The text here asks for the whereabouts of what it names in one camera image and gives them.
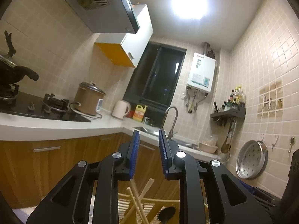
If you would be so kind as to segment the light wooden chopstick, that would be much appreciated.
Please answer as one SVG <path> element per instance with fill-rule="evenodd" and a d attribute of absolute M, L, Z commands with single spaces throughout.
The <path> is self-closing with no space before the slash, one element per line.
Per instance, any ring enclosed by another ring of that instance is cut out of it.
<path fill-rule="evenodd" d="M 135 180 L 134 179 L 130 180 L 129 183 L 130 186 L 127 188 L 127 191 L 129 192 L 129 197 L 131 202 L 133 203 L 133 206 L 124 215 L 120 223 L 125 223 L 129 219 L 129 217 L 133 214 L 133 211 L 135 210 L 137 211 L 138 215 L 141 217 L 143 223 L 149 223 L 147 216 L 145 215 L 145 212 L 143 210 L 141 200 L 143 199 L 145 194 L 149 191 L 154 181 L 155 180 L 153 178 L 150 178 L 147 181 L 145 187 L 143 188 L 141 194 L 139 195 Z"/>

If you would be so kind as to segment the wooden chopstick in basket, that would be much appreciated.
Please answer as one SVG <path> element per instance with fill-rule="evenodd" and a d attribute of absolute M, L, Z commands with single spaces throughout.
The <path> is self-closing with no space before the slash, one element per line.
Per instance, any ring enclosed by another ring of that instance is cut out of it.
<path fill-rule="evenodd" d="M 127 190 L 129 192 L 131 201 L 134 204 L 135 209 L 137 210 L 137 213 L 141 217 L 142 223 L 149 224 L 147 216 L 145 215 L 145 213 L 143 211 L 142 203 L 141 203 L 140 198 L 138 196 L 138 189 L 136 187 L 134 179 L 130 180 L 129 185 L 130 185 L 130 187 L 128 187 Z"/>

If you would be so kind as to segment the beige slotted utensil basket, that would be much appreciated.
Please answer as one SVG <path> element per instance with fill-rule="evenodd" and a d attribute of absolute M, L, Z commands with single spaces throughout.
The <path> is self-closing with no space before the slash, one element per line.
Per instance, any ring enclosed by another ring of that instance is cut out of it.
<path fill-rule="evenodd" d="M 142 198 L 142 210 L 137 210 L 132 195 L 118 193 L 119 223 L 143 223 L 141 214 L 145 214 L 149 223 L 162 223 L 158 216 L 167 207 L 174 207 L 175 214 L 167 223 L 179 223 L 179 200 Z"/>

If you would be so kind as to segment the round metal steamer tray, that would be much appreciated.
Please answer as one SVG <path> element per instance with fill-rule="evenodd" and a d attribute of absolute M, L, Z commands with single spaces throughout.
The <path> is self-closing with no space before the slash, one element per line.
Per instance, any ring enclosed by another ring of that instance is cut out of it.
<path fill-rule="evenodd" d="M 249 140 L 241 148 L 236 173 L 242 179 L 255 179 L 265 170 L 268 162 L 268 149 L 263 141 Z"/>

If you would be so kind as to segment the white gas water heater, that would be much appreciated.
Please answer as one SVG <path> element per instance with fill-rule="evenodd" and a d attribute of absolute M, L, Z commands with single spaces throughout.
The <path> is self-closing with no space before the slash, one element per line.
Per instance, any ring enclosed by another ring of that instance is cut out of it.
<path fill-rule="evenodd" d="M 209 94 L 212 89 L 215 63 L 215 59 L 194 53 L 187 86 Z"/>

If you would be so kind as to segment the black wall spice shelf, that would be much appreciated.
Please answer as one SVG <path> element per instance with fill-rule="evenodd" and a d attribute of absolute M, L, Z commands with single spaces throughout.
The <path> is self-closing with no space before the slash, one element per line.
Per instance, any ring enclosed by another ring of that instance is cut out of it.
<path fill-rule="evenodd" d="M 226 126 L 226 123 L 230 119 L 245 119 L 246 116 L 246 108 L 240 108 L 239 110 L 236 109 L 229 109 L 224 112 L 216 112 L 210 114 L 210 118 L 212 118 L 213 122 L 216 122 L 218 126 Z"/>

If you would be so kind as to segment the pink bowl by sink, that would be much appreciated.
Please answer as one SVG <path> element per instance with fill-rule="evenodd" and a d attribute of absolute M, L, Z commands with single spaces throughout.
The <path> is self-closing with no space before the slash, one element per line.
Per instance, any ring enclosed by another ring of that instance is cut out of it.
<path fill-rule="evenodd" d="M 199 150 L 206 153 L 214 154 L 217 151 L 217 146 L 211 146 L 204 143 L 199 143 Z"/>

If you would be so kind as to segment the wooden base cabinets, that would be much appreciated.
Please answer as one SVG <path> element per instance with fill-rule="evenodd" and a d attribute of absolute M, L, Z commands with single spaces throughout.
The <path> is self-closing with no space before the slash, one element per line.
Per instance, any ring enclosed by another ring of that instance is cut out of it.
<path fill-rule="evenodd" d="M 125 133 L 51 141 L 1 141 L 1 193 L 11 208 L 36 206 L 81 160 L 99 162 L 131 139 Z M 135 171 L 139 192 L 152 199 L 179 199 L 179 181 L 164 178 L 159 148 L 141 141 Z"/>

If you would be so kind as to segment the black gas stove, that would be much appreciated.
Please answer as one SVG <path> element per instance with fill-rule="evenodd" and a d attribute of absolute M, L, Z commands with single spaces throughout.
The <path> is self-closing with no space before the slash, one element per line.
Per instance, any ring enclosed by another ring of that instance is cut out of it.
<path fill-rule="evenodd" d="M 1 112 L 25 117 L 74 122 L 91 122 L 70 110 L 70 101 L 59 99 L 54 94 L 43 98 L 19 92 L 14 99 L 1 98 Z"/>

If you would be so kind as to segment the black spoon in basket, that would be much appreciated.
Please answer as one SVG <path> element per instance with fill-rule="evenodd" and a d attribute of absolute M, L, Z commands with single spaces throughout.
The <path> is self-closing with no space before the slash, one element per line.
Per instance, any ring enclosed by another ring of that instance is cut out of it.
<path fill-rule="evenodd" d="M 173 206 L 162 209 L 158 214 L 158 220 L 162 224 L 166 224 L 175 214 L 176 209 Z"/>

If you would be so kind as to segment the cream electric kettle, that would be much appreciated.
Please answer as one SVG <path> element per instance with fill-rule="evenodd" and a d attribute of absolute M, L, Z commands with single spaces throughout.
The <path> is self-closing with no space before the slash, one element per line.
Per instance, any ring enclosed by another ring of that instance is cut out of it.
<path fill-rule="evenodd" d="M 112 111 L 112 116 L 123 119 L 131 110 L 131 105 L 127 101 L 118 100 Z"/>

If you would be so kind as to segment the grey range hood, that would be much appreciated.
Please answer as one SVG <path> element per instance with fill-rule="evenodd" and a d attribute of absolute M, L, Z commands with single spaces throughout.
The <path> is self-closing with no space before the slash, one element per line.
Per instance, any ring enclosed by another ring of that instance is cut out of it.
<path fill-rule="evenodd" d="M 139 30 L 130 0 L 65 0 L 93 33 L 134 33 Z"/>

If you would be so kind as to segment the white and orange wall cabinet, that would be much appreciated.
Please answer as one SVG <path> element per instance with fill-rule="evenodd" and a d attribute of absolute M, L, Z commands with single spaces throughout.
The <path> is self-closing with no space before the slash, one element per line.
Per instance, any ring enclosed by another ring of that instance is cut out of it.
<path fill-rule="evenodd" d="M 133 33 L 101 33 L 95 44 L 115 65 L 136 68 L 153 34 L 148 6 L 134 5 L 139 29 Z"/>

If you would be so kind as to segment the dark kitchen window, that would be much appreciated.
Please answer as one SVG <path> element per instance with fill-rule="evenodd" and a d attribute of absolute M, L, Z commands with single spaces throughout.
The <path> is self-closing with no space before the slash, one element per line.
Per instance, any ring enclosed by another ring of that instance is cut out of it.
<path fill-rule="evenodd" d="M 187 50 L 149 42 L 134 70 L 124 100 L 159 109 L 170 106 Z"/>

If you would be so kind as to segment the brown rice cooker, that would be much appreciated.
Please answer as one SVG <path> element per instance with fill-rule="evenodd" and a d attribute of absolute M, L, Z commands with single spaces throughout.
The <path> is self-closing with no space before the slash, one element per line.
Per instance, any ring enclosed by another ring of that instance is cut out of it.
<path fill-rule="evenodd" d="M 102 108 L 105 93 L 94 83 L 82 82 L 79 84 L 74 102 L 70 108 L 78 114 L 90 118 L 101 118 L 100 110 Z"/>

